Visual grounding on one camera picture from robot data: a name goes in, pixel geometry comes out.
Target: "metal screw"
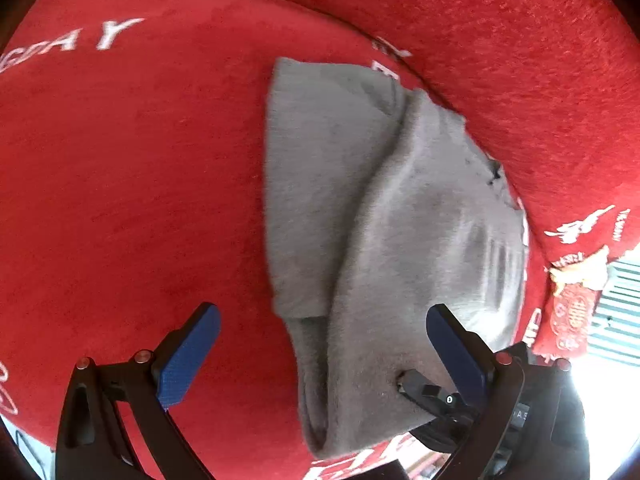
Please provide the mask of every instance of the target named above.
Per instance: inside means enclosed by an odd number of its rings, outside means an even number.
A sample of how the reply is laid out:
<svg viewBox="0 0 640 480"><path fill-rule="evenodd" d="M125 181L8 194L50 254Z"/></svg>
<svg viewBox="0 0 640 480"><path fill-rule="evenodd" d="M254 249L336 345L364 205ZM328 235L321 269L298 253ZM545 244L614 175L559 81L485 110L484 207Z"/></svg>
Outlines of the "metal screw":
<svg viewBox="0 0 640 480"><path fill-rule="evenodd" d="M569 370L571 370L571 363L567 359L556 359L556 366L563 372L568 372Z"/></svg>
<svg viewBox="0 0 640 480"><path fill-rule="evenodd" d="M89 359L88 357L83 357L81 359L78 359L78 362L76 363L76 368L78 370L84 370L85 368L88 368L90 364L91 364L91 359Z"/></svg>
<svg viewBox="0 0 640 480"><path fill-rule="evenodd" d="M144 364L149 362L149 359L151 359L152 355L153 354L150 350L140 350L136 355L133 356L133 359L139 364Z"/></svg>
<svg viewBox="0 0 640 480"><path fill-rule="evenodd" d="M513 357L508 352L498 352L495 355L495 360L498 361L501 365L510 365L513 363Z"/></svg>

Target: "blue gripper pad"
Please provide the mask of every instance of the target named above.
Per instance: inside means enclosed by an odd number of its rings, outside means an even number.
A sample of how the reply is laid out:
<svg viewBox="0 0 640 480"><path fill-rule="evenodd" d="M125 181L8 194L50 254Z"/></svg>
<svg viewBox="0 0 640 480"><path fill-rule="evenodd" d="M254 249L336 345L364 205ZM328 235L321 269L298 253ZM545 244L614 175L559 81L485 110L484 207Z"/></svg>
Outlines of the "blue gripper pad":
<svg viewBox="0 0 640 480"><path fill-rule="evenodd" d="M467 405L482 411L488 398L487 380L482 368L463 341L466 331L449 309L442 304L429 309L426 323L427 336L460 396Z"/></svg>
<svg viewBox="0 0 640 480"><path fill-rule="evenodd" d="M203 303L183 328L159 345L156 397L164 409L182 402L219 334L220 311L212 303ZM171 353L163 356L162 351Z"/></svg>

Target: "folded gray garment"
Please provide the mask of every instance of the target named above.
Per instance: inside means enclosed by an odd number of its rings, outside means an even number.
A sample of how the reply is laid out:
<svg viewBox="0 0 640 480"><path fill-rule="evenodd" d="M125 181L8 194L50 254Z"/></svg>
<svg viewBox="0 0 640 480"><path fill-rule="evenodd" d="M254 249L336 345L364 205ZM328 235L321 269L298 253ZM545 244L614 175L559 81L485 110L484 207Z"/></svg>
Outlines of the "folded gray garment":
<svg viewBox="0 0 640 480"><path fill-rule="evenodd" d="M464 119L370 69L278 61L268 104L266 243L318 458L433 417L398 394L417 368L455 391L425 332L445 303L493 349L522 302L522 212Z"/></svg>

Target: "gray cloth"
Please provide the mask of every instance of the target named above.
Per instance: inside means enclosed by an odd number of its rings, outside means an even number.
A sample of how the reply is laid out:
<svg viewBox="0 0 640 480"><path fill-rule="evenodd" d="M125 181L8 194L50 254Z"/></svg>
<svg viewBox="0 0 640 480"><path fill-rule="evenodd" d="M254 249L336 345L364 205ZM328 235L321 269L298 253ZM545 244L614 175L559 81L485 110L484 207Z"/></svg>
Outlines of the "gray cloth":
<svg viewBox="0 0 640 480"><path fill-rule="evenodd" d="M522 212L464 119L350 65L277 63L268 104L266 243L318 458L431 420L396 391L417 368L455 391L425 332L446 303L510 343L526 261Z"/></svg>

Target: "corrugated panel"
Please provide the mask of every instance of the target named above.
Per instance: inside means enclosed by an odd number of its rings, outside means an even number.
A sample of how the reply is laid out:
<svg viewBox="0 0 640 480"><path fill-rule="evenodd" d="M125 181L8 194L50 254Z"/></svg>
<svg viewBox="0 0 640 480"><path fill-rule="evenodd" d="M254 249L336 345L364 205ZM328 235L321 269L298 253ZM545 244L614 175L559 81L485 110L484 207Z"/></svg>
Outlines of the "corrugated panel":
<svg viewBox="0 0 640 480"><path fill-rule="evenodd" d="M609 264L609 281L596 307L589 353L640 367L640 264Z"/></svg>

